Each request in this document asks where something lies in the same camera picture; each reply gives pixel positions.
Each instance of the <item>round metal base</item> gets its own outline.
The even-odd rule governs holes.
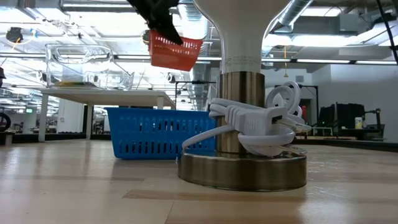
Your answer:
[[[178,159],[178,176],[194,184],[219,189],[290,190],[307,183],[307,157],[290,152],[268,158],[191,149]]]

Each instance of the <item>floor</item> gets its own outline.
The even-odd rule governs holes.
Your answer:
[[[302,147],[307,186],[273,193],[189,184],[110,141],[0,147],[0,223],[398,223],[398,154]]]

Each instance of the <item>blue basket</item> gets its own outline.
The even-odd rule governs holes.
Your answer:
[[[175,159],[186,139],[216,126],[207,112],[132,108],[106,110],[114,155],[120,159]],[[214,150],[215,138],[190,148]]]

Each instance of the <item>table leg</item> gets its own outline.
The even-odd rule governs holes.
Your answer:
[[[162,110],[164,107],[164,97],[163,96],[159,96],[157,98],[157,109],[158,110]]]
[[[40,112],[39,142],[45,142],[45,130],[47,129],[48,105],[49,105],[49,96],[47,94],[43,94],[43,96],[42,96],[42,111]]]
[[[93,127],[93,105],[87,105],[87,125],[86,125],[86,139],[91,139],[91,129]]]

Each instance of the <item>red basket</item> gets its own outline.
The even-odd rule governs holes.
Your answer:
[[[149,54],[153,66],[190,71],[198,60],[202,40],[181,38],[182,45],[177,45],[158,32],[150,31]]]

